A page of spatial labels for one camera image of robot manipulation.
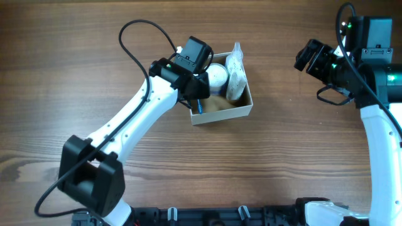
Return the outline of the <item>white cream tube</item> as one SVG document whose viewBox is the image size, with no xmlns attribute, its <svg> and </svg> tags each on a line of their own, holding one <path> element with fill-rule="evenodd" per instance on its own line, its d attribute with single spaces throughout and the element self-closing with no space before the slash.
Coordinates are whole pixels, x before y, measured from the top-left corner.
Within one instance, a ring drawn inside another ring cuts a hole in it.
<svg viewBox="0 0 402 226">
<path fill-rule="evenodd" d="M 228 56 L 225 66 L 229 72 L 226 99 L 229 101 L 239 100 L 247 84 L 246 73 L 242 61 L 234 56 Z"/>
</svg>

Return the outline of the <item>dark blue spray bottle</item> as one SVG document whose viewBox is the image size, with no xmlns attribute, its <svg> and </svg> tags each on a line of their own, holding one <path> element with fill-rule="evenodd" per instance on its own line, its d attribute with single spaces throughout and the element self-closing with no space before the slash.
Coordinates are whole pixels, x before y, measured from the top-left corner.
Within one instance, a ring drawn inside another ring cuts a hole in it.
<svg viewBox="0 0 402 226">
<path fill-rule="evenodd" d="M 243 68 L 243 52 L 241 50 L 241 45 L 239 42 L 235 42 L 234 48 L 231 54 L 226 57 L 225 67 L 229 73 L 232 73 L 235 69 Z"/>
</svg>

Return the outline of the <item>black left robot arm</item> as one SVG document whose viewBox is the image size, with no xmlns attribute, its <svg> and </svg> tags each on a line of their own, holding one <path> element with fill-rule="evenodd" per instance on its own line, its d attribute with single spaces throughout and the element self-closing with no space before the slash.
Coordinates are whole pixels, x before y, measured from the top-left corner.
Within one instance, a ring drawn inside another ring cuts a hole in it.
<svg viewBox="0 0 402 226">
<path fill-rule="evenodd" d="M 154 61 L 141 90 L 87 139 L 71 136 L 63 145 L 58 189 L 108 225 L 133 225 L 123 199 L 123 165 L 148 129 L 177 102 L 210 95 L 205 67 L 214 52 L 191 36 L 172 58 Z"/>
</svg>

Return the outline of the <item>white cardboard box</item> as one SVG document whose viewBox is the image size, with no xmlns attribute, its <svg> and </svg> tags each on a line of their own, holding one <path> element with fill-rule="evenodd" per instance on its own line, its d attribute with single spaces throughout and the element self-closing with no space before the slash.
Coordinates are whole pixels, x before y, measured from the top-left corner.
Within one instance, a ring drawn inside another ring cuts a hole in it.
<svg viewBox="0 0 402 226">
<path fill-rule="evenodd" d="M 226 57 L 229 55 L 229 52 L 215 54 L 212 63 L 219 63 L 225 66 Z M 210 95 L 208 99 L 200 99 L 204 111 L 203 114 L 198 113 L 197 100 L 192 100 L 190 102 L 192 106 L 192 110 L 190 110 L 192 125 L 194 126 L 248 116 L 253 107 L 253 100 L 248 82 L 239 100 L 227 100 L 226 92 L 227 87 L 225 92 L 221 95 Z"/>
</svg>

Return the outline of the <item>blue white toothbrush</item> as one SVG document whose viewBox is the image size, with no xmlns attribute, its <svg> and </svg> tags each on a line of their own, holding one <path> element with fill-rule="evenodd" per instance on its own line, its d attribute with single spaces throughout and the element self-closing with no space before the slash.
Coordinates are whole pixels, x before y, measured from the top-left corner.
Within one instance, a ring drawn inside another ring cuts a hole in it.
<svg viewBox="0 0 402 226">
<path fill-rule="evenodd" d="M 200 99 L 197 100 L 197 109 L 199 114 L 203 114 L 204 111 Z"/>
</svg>

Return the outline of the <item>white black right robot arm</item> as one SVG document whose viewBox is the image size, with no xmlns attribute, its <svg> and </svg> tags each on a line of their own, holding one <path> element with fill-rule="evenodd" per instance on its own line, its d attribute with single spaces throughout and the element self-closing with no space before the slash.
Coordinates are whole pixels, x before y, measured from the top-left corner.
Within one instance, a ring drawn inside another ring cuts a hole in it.
<svg viewBox="0 0 402 226">
<path fill-rule="evenodd" d="M 304 205 L 307 225 L 401 225 L 401 64 L 393 63 L 392 19 L 351 16 L 336 22 L 338 47 L 311 39 L 294 67 L 320 80 L 318 90 L 334 90 L 361 114 L 371 167 L 371 207 L 367 215 L 329 201 Z"/>
</svg>

